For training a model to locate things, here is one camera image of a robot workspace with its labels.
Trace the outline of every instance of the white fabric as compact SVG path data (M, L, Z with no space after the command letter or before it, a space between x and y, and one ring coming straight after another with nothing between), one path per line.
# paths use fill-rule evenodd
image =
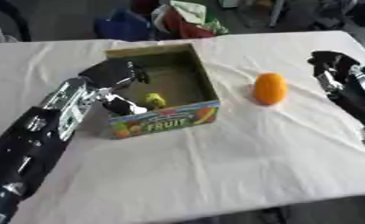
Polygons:
M207 7L199 3L185 3L170 1L170 5L180 14L187 23L203 25L207 16Z
M109 140L95 108L13 224L176 221L365 194L361 125L324 97L306 60L365 50L344 32L229 35L201 40L0 44L0 134L103 50L193 43L221 98L213 124ZM248 85L275 72L286 99L257 106Z

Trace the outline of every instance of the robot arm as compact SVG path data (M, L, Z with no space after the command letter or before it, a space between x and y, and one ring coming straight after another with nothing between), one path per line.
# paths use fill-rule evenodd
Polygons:
M94 102L120 115L147 111L114 93L132 81L149 82L130 61L106 60L63 82L0 136L0 224L38 190Z
M364 126L365 144L365 66L340 52L313 52L308 61L329 100Z

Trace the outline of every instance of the clothing pile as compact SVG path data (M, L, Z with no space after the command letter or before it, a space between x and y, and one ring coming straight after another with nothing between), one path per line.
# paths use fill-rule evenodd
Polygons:
M117 10L111 17L97 18L94 28L97 37L141 41L210 38L228 33L202 4L171 1L150 10L151 13L148 13L149 6L138 6L132 11Z
M173 39L209 38L228 33L207 7L198 3L171 1L151 13L151 22L158 31Z

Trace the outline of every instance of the small object in box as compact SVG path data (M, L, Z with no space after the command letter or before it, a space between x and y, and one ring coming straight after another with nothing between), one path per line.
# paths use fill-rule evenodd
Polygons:
M156 93L147 94L145 96L145 105L149 108L163 109L165 107L165 98Z

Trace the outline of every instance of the cardboard box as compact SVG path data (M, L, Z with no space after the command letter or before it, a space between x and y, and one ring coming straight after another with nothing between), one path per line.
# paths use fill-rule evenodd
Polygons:
M166 107L141 115L111 115L117 138L175 130L215 120L220 103L200 59L191 45L162 45L106 52L125 58L149 74L151 83L134 82L125 95L140 105L149 93L158 93Z

